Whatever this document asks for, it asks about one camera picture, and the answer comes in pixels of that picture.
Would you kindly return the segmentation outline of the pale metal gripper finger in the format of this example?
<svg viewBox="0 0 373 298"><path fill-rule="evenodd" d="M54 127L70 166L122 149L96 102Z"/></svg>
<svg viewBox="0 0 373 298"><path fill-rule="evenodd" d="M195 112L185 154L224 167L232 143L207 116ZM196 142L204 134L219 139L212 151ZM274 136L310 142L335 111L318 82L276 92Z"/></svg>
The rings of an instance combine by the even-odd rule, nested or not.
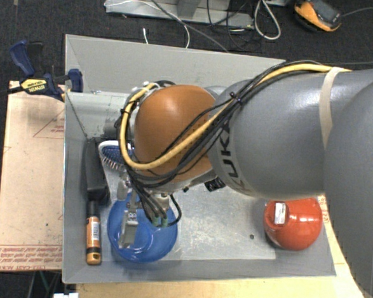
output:
<svg viewBox="0 0 373 298"><path fill-rule="evenodd" d="M124 211L121 221L120 236L118 245L120 249L128 248L134 244L137 231L137 213Z"/></svg>
<svg viewBox="0 0 373 298"><path fill-rule="evenodd" d="M129 178L120 178L118 182L118 188L116 192L116 197L119 201L126 200L130 189Z"/></svg>

